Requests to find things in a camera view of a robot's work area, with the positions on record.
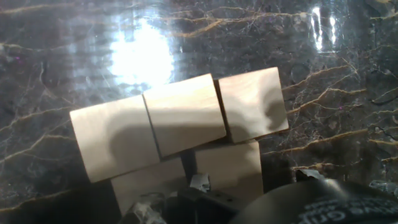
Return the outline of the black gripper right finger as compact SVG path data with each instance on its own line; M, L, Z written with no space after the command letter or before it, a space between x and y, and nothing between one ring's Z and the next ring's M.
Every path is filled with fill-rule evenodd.
M303 182L308 180L325 180L319 171L313 169L298 169L295 171L295 178L297 182Z

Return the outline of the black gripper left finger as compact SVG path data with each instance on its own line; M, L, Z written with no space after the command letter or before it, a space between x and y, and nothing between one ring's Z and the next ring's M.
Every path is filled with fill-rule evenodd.
M169 224L227 224L248 203L212 190L208 174L192 176L190 185L167 199Z

